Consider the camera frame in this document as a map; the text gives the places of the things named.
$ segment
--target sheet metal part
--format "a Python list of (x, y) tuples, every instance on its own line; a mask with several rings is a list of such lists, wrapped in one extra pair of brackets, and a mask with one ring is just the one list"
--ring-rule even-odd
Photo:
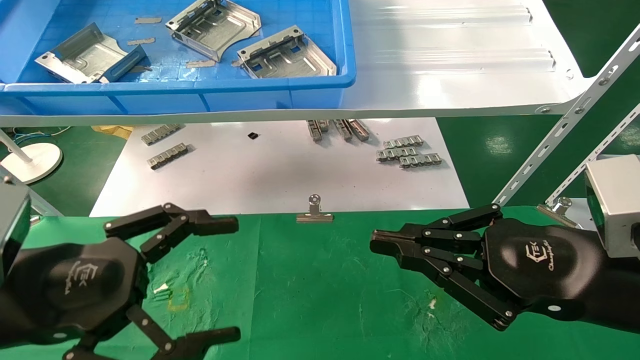
[(165, 26), (174, 39), (220, 61), (229, 46), (254, 36), (262, 23), (260, 15), (232, 1), (196, 0)]
[(326, 133), (329, 131), (329, 120), (318, 120), (318, 126), (320, 126), (320, 131)]
[(320, 131), (318, 120), (307, 120), (307, 127), (309, 128), (309, 135), (315, 142), (322, 140), (322, 132)]
[(351, 132), (360, 140), (365, 142), (369, 139), (369, 130), (357, 119), (349, 120)]
[(252, 78), (332, 76), (338, 68), (297, 26), (260, 40), (237, 52), (234, 65)]
[(147, 145), (153, 145), (174, 132), (182, 129), (182, 124), (165, 124), (141, 137)]
[(35, 61), (66, 83), (106, 84), (116, 81), (145, 57), (142, 46), (127, 53), (114, 38), (91, 23)]
[(304, 223), (319, 223), (319, 222), (333, 222), (332, 214), (323, 214), (320, 208), (320, 195), (313, 194), (309, 197), (309, 212), (306, 214), (296, 215), (296, 222), (300, 224)]
[(424, 140), (420, 137), (420, 135), (412, 135), (404, 138), (398, 138), (383, 142), (382, 145), (385, 149), (397, 149), (400, 147), (415, 147), (422, 146), (424, 144)]
[(442, 159), (437, 153), (403, 156), (399, 160), (401, 168), (428, 167), (442, 164)]
[(172, 147), (171, 149), (162, 152), (147, 160), (149, 167), (153, 170), (161, 168), (166, 164), (170, 163), (173, 160), (187, 154), (189, 152), (189, 148), (187, 145), (184, 145), (184, 142), (179, 143), (178, 145)]
[(376, 151), (376, 160), (380, 162), (398, 160), (406, 156), (419, 155), (414, 147), (403, 147), (400, 149), (385, 149)]
[(333, 120), (333, 125), (338, 129), (340, 135), (346, 142), (350, 142), (353, 138), (353, 134), (351, 132), (351, 128), (349, 127), (349, 122), (344, 119)]

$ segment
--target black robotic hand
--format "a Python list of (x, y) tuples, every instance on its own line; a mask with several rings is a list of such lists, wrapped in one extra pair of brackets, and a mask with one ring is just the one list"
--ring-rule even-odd
[[(161, 230), (140, 247), (126, 240)], [(165, 204), (104, 224), (107, 239), (91, 245), (60, 244), (22, 250), (0, 286), (0, 348), (46, 345), (80, 338), (64, 360), (107, 360), (93, 353), (133, 322), (158, 347), (153, 359), (201, 359), (209, 347), (240, 339), (237, 327), (187, 334), (173, 340), (142, 310), (147, 264), (189, 235), (229, 234), (235, 217)]]
[[(482, 236), (473, 231), (484, 227)], [(610, 258), (594, 231), (524, 224), (490, 204), (376, 230), (370, 248), (423, 273), (500, 331), (528, 311), (640, 333), (640, 259)]]

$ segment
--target green mat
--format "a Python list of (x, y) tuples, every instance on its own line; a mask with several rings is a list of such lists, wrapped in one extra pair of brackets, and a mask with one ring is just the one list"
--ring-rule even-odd
[[(531, 207), (507, 217), (546, 225)], [(191, 237), (150, 269), (144, 308), (172, 337), (236, 325), (237, 343), (206, 359), (611, 359), (636, 358), (638, 335), (523, 314), (498, 332), (423, 275), (373, 254), (373, 229), (426, 224), (452, 211), (340, 213), (332, 224), (294, 215), (241, 215), (237, 234)], [(26, 247), (104, 239), (100, 218), (46, 218)], [(141, 244), (145, 238), (130, 242)], [(167, 284), (170, 291), (154, 290)], [(59, 360), (73, 342), (0, 351), (2, 360)], [(97, 353), (147, 360), (153, 344), (130, 325)]]

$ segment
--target blue plastic tray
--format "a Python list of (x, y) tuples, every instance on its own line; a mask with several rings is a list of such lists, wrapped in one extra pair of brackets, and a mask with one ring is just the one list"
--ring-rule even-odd
[[(173, 40), (164, 24), (193, 0), (0, 0), (0, 114), (113, 115), (193, 113), (289, 108), (338, 108), (356, 77), (348, 0), (237, 0), (262, 21), (257, 37), (229, 47), (214, 67), (187, 69), (207, 60)], [(137, 17), (162, 17), (135, 24)], [(150, 72), (128, 73), (116, 83), (64, 84), (34, 59), (95, 22), (125, 50), (143, 44)], [(232, 67), (236, 52), (298, 25), (338, 67), (337, 76), (251, 79)]]

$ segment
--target logo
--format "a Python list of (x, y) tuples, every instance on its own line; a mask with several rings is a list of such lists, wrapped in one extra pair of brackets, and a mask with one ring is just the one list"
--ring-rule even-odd
[(551, 244), (547, 240), (542, 241), (543, 246), (538, 245), (538, 242), (530, 241), (525, 245), (527, 251), (527, 257), (537, 263), (543, 260), (549, 260), (549, 271), (554, 271), (556, 267), (554, 263), (554, 252)]
[(93, 264), (78, 265), (80, 265), (80, 261), (76, 261), (67, 274), (67, 279), (65, 280), (65, 295), (71, 293), (73, 282), (78, 281), (78, 278), (78, 287), (87, 286), (87, 280), (92, 280), (95, 277), (95, 272), (98, 270), (98, 267)]

